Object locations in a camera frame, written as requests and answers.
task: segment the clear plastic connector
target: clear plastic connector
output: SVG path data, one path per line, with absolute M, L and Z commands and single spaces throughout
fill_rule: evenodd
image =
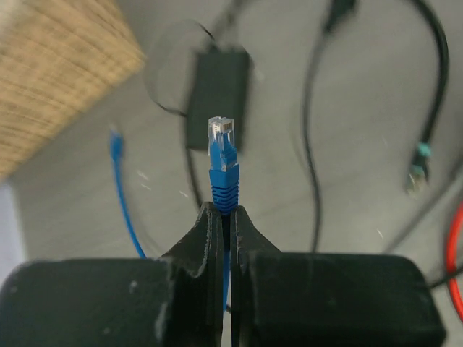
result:
M 225 117 L 213 117 L 209 119 L 209 155 L 211 146 L 215 142 L 220 151 L 225 150 L 225 141 L 234 146 L 234 120 Z
M 213 117 L 208 122 L 209 151 L 211 168 L 227 171 L 237 163 L 234 146 L 234 120 Z

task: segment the black plug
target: black plug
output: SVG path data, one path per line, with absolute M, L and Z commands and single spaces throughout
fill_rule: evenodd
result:
M 332 33 L 348 14 L 357 8 L 357 0 L 331 0 L 330 13 L 323 26 L 323 32 Z

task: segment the black power adapter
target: black power adapter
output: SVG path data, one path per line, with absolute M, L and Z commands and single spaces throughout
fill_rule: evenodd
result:
M 186 146 L 208 150 L 208 120 L 234 119 L 235 145 L 242 147 L 251 59 L 245 50 L 221 51 L 213 46 L 197 53 L 195 80 L 187 105 Z

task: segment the red wire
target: red wire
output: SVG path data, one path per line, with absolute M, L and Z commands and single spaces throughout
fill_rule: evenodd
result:
M 454 220 L 452 221 L 449 238 L 446 245 L 446 269 L 447 272 L 454 273 L 456 271 L 456 245 L 458 243 L 458 235 L 463 226 L 463 202 L 460 203 Z M 456 313 L 458 313 L 460 320 L 463 322 L 463 301 L 458 289 L 458 283 L 455 278 L 451 278 L 447 282 L 449 287 L 450 297 L 454 303 Z

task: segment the woven basket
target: woven basket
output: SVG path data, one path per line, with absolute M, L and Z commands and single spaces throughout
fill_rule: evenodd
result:
M 0 5 L 0 179 L 143 65 L 112 0 Z

